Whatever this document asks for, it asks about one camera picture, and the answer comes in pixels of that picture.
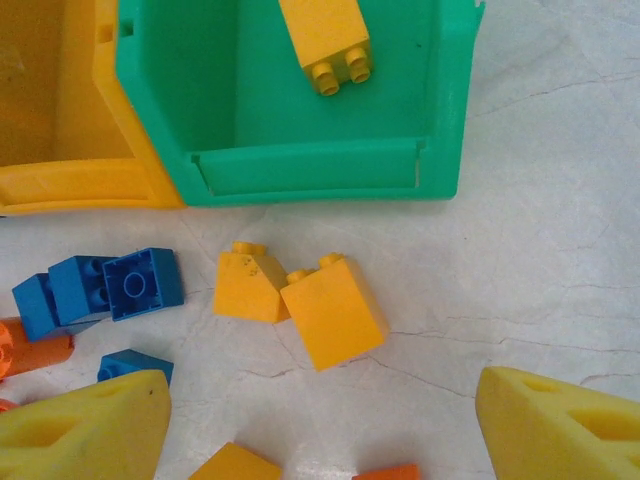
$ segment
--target cracked floor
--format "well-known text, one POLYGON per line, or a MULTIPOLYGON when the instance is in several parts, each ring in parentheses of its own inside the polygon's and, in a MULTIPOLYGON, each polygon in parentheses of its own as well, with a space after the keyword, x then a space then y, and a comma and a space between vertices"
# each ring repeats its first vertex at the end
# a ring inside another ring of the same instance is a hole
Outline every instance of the cracked floor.
POLYGON ((638 52, 636 0, 490 0, 452 202, 0 220, 0 317, 16 313, 13 286, 76 254, 173 248, 188 294, 83 332, 67 363, 0 396, 83 387, 124 348, 173 360, 158 480, 187 478, 233 439, 287 480, 405 461, 430 480, 492 479, 474 414, 487 365, 640 400, 638 52), (386 345, 317 374, 291 322, 213 316, 217 255, 240 239, 268 244, 287 270, 355 257, 389 317, 386 345))

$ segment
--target yellow building block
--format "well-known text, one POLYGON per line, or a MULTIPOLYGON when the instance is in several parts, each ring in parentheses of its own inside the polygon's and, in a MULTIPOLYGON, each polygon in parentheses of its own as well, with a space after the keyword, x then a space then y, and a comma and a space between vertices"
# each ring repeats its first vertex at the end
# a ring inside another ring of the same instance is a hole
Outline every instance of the yellow building block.
POLYGON ((498 480, 640 478, 640 404, 485 368, 476 412, 498 480))
POLYGON ((213 313, 276 323, 289 318, 280 289, 287 273, 264 245, 234 242, 218 257, 213 313))
POLYGON ((153 479, 170 414, 158 370, 15 408, 0 415, 0 478, 153 479))
POLYGON ((373 69, 369 32, 357 0, 280 0, 300 66, 313 88, 333 95, 373 69))
POLYGON ((233 443, 227 443, 189 480, 279 480, 280 467, 233 443))
POLYGON ((389 325, 358 264, 332 253, 287 277, 281 294, 316 370, 382 345, 389 325))

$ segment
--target blue duplo brick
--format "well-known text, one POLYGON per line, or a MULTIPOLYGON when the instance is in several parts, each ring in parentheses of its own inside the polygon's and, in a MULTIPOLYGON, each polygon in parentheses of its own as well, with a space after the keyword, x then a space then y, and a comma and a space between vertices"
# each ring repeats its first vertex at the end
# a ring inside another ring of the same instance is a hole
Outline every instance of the blue duplo brick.
POLYGON ((116 322, 184 303, 173 250, 147 248, 105 262, 103 269, 116 322))
POLYGON ((49 275, 36 273, 13 289, 22 326, 30 342, 75 335, 96 322, 60 325, 49 275))
POLYGON ((173 363, 131 349, 102 357, 100 370, 98 371, 98 382, 139 370, 162 370, 167 378, 167 384, 171 384, 173 363))
POLYGON ((114 258, 75 256, 49 268, 60 325, 95 322, 110 315, 102 265, 114 258))

